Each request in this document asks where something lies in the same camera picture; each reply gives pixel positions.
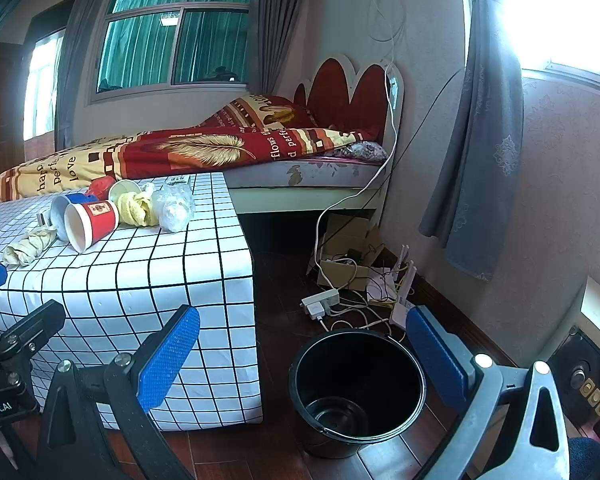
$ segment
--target black bucket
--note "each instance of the black bucket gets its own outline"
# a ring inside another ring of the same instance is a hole
[[[420,364],[371,330],[334,330],[312,340],[289,370],[296,435],[307,453],[354,455],[406,430],[426,396]]]

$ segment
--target mattress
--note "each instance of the mattress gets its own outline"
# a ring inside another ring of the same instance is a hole
[[[224,179],[229,189],[242,187],[352,187],[361,188],[378,171],[380,164],[371,164],[350,158],[313,156],[298,160],[277,160],[257,166],[243,166],[225,170]],[[384,172],[371,189],[382,184]]]

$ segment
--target feather print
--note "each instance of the feather print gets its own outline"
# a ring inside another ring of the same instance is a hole
[[[171,139],[158,146],[177,155],[195,158],[209,166],[224,166],[235,162],[241,153],[247,153],[255,160],[253,153],[243,148],[244,141],[231,135],[202,135]]]

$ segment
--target blanket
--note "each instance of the blanket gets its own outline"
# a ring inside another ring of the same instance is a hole
[[[221,126],[143,132],[93,140],[0,174],[0,202],[87,187],[94,178],[151,178],[225,170],[326,152],[359,140],[363,130]]]

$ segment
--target blue paper cup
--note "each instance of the blue paper cup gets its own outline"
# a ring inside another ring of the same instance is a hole
[[[64,227],[64,210],[69,204],[85,204],[88,202],[97,202],[98,199],[94,195],[83,195],[82,193],[68,193],[66,195],[58,195],[51,202],[51,225],[56,228],[56,234],[63,242],[68,242],[69,238],[66,235]]]

